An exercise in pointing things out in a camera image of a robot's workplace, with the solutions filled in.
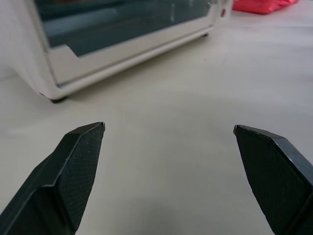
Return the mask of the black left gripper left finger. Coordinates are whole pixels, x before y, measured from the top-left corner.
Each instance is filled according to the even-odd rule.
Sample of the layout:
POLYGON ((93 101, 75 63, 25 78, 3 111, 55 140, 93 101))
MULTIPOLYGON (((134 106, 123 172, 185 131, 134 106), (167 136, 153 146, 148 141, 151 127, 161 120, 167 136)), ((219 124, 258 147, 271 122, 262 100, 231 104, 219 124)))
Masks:
POLYGON ((66 133, 0 215, 2 235, 74 235, 94 184, 105 124, 66 133))

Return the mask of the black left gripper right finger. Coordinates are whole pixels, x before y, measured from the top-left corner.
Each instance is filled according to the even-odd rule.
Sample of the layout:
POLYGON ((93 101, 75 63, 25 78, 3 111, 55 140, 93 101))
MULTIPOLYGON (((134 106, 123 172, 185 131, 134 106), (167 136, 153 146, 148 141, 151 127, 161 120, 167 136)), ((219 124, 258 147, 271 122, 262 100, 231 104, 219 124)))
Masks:
POLYGON ((313 233, 313 166, 284 137, 235 125, 246 177, 276 235, 313 233))

